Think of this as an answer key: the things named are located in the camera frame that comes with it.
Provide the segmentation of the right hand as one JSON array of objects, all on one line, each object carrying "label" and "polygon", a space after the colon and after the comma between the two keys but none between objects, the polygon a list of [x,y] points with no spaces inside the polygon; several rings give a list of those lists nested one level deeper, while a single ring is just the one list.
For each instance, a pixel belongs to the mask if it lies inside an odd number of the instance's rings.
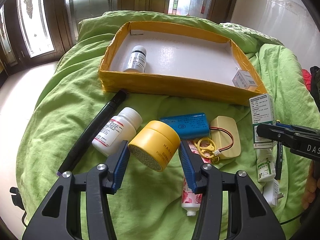
[{"label": "right hand", "polygon": [[319,179],[313,177],[314,161],[310,163],[309,174],[306,180],[305,190],[302,197],[302,207],[306,210],[316,198],[316,190],[319,189]]}]

